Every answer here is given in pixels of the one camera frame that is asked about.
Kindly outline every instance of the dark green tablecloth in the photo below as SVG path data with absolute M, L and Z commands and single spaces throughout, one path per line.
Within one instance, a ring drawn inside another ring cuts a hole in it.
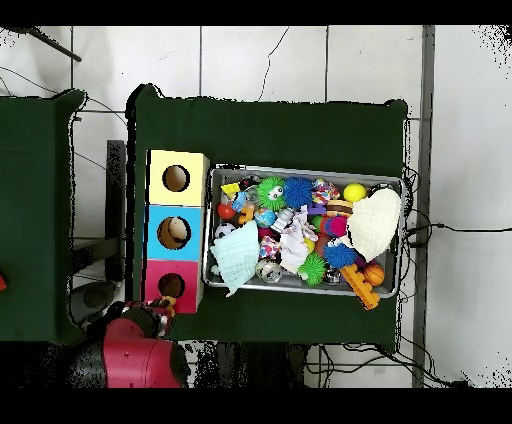
M 84 93 L 0 97 L 0 340 L 70 343 L 70 118 Z
M 127 104 L 128 166 L 135 167 L 134 251 L 142 252 L 148 149 L 201 152 L 212 163 L 400 176 L 406 113 L 403 101 L 371 105 L 165 99 L 153 85 L 140 86 Z M 140 276 L 140 265 L 138 254 L 134 276 Z M 376 309 L 365 311 L 354 297 L 239 290 L 225 299 L 223 294 L 222 289 L 205 287 L 198 313 L 177 316 L 171 338 L 373 342 L 394 348 L 396 298 L 382 299 Z M 133 279 L 133 295 L 139 295 L 139 278 Z

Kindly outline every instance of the yellow ball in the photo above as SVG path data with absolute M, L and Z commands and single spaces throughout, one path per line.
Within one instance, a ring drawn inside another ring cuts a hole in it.
M 343 197 L 348 202 L 359 202 L 366 197 L 366 189 L 358 183 L 352 183 L 343 190 Z
M 308 253 L 311 253 L 313 250 L 315 250 L 315 243 L 312 240 L 305 238 L 304 243 L 306 243 L 306 246 L 308 247 Z

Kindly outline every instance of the metal tray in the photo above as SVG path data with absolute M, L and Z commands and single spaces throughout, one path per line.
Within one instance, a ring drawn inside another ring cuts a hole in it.
M 397 231 L 393 237 L 388 249 L 375 258 L 376 262 L 382 266 L 385 273 L 384 282 L 374 289 L 381 298 L 391 297 L 397 291 L 400 284 L 400 264 L 402 250 L 402 229 L 404 220 L 405 203 L 405 185 L 400 178 L 379 177 L 373 175 L 359 174 L 340 174 L 335 172 L 322 171 L 303 171 L 297 169 L 282 168 L 262 168 L 258 166 L 237 166 L 233 169 L 232 165 L 216 165 L 210 169 L 208 174 L 207 187 L 209 187 L 209 201 L 206 204 L 206 227 L 204 237 L 203 251 L 203 280 L 212 287 L 225 287 L 220 276 L 210 272 L 215 264 L 215 259 L 210 253 L 210 246 L 213 244 L 214 232 L 221 223 L 221 219 L 215 212 L 217 204 L 220 202 L 220 186 L 240 181 L 248 175 L 257 175 L 261 178 L 277 175 L 283 178 L 303 177 L 310 180 L 323 178 L 326 182 L 333 183 L 340 191 L 349 183 L 360 183 L 366 187 L 379 183 L 390 184 L 401 198 L 400 218 Z M 310 293 L 338 296 L 355 296 L 354 292 L 346 282 L 336 285 L 320 283 L 314 287 L 308 286 L 297 275 L 283 275 L 277 283 L 269 284 L 262 279 L 254 276 L 246 282 L 241 288 L 253 290 L 272 290 L 294 293 Z

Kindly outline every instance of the light blue cloth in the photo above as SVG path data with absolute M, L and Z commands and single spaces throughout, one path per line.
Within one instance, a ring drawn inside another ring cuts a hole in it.
M 224 285 L 231 296 L 255 274 L 258 264 L 260 244 L 258 227 L 254 220 L 249 221 L 228 235 L 215 239 L 210 251 L 217 260 Z

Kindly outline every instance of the toy pile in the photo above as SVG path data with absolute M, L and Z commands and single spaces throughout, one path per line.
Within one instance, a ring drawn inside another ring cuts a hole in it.
M 388 248 L 400 214 L 393 189 L 352 183 L 341 193 L 322 178 L 278 176 L 249 176 L 221 189 L 222 223 L 211 251 L 229 295 L 254 274 L 269 284 L 293 274 L 309 286 L 346 281 L 360 298 L 370 296 L 361 298 L 367 309 L 376 306 L 378 295 L 368 293 L 384 271 L 375 258 Z

